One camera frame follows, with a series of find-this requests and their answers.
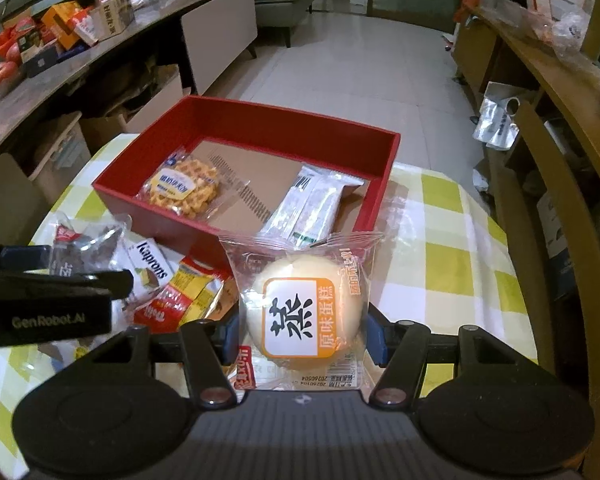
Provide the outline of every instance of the orange label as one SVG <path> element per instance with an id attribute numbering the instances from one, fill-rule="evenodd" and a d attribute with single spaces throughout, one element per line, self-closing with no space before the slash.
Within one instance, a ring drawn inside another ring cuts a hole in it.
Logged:
<path id="1" fill-rule="evenodd" d="M 267 357 L 330 357 L 337 350 L 336 288 L 325 278 L 272 278 L 264 285 Z"/>

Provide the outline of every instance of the chair leg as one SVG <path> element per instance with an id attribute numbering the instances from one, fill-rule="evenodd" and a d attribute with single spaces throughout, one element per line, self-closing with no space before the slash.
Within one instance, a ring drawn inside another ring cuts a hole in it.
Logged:
<path id="1" fill-rule="evenodd" d="M 291 27 L 283 27 L 282 34 L 285 36 L 285 45 L 291 48 Z"/>

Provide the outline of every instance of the packaged bread snack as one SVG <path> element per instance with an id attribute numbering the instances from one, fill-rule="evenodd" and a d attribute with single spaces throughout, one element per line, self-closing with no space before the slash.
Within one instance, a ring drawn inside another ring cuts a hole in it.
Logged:
<path id="1" fill-rule="evenodd" d="M 220 235 L 240 293 L 238 384 L 360 386 L 369 276 L 381 237 L 337 234 L 295 250 L 290 240 Z"/>

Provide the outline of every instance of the orange box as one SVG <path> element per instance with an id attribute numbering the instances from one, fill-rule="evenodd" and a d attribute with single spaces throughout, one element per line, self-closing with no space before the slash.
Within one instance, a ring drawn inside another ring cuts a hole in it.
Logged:
<path id="1" fill-rule="evenodd" d="M 76 12 L 82 10 L 77 2 L 55 4 L 42 16 L 42 23 L 51 30 L 65 50 L 69 50 L 78 41 L 78 36 L 69 25 L 69 20 Z"/>

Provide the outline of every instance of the tiled floor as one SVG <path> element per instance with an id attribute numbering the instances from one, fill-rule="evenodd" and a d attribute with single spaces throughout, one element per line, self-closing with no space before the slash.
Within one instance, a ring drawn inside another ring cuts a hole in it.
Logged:
<path id="1" fill-rule="evenodd" d="M 482 147 L 472 110 L 453 81 L 441 33 L 353 14 L 314 12 L 292 47 L 259 38 L 258 59 L 243 53 L 207 95 L 316 112 L 401 134 L 397 161 L 431 168 L 479 199 L 472 169 Z"/>

